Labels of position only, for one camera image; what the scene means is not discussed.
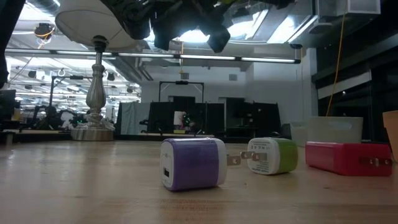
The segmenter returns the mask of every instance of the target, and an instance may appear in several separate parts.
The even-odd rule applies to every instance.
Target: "plastic container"
[[[249,168],[257,174],[281,174],[297,167],[297,145],[288,139],[255,138],[249,141],[248,152],[266,154],[263,161],[248,160]]]
[[[394,159],[398,162],[398,111],[383,113],[383,121],[388,132]]]
[[[300,147],[305,147],[307,143],[308,131],[306,122],[293,122],[290,124],[292,140]]]
[[[312,117],[308,121],[311,142],[361,143],[363,118]]]
[[[162,183],[171,191],[223,184],[227,153],[215,138],[166,139],[160,148]]]

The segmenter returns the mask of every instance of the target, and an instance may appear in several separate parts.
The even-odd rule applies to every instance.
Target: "metal lamp stand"
[[[71,131],[72,139],[77,141],[113,141],[113,130],[108,129],[101,122],[101,108],[106,104],[106,94],[102,82],[105,67],[102,65],[102,54],[108,46],[103,36],[93,38],[96,51],[96,62],[93,65],[93,81],[88,90],[86,103],[90,107],[90,114],[86,116],[87,125]]]

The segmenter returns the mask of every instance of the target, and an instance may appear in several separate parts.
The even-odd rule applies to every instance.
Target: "silver lamp base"
[[[70,135],[75,141],[113,141],[113,131],[108,129],[73,129]]]

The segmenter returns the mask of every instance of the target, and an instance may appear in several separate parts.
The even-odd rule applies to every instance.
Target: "table lamp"
[[[101,109],[106,104],[103,85],[102,54],[106,49],[131,49],[137,41],[131,39],[112,12],[100,0],[63,1],[55,23],[70,40],[92,46],[96,51],[93,65],[93,81],[86,103],[90,107],[88,123],[72,130],[72,138],[78,141],[112,141],[113,126],[103,122]]]

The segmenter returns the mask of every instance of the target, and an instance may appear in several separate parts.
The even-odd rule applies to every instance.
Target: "lamp shade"
[[[137,45],[100,0],[62,1],[55,23],[63,34],[79,44],[93,46],[92,38],[102,35],[109,41],[108,49],[130,49]]]

